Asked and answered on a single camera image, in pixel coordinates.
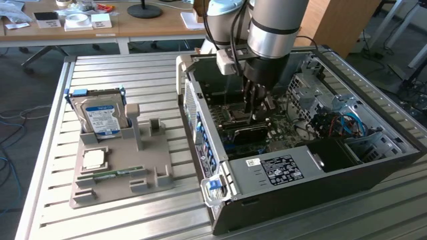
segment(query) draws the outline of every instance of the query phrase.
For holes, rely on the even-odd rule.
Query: aluminum table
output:
[[[199,190],[176,101],[176,57],[188,52],[68,58],[63,65],[51,114],[16,239],[418,239],[427,235],[427,158],[393,174],[370,191],[322,204],[222,236]],[[343,71],[353,68],[341,65]],[[378,89],[361,81],[370,96]],[[176,187],[95,206],[70,207],[80,123],[64,100],[64,89],[108,89],[123,85],[127,102],[140,106],[139,121],[166,124]],[[383,96],[375,101],[386,101]],[[409,115],[385,109],[418,135]]]

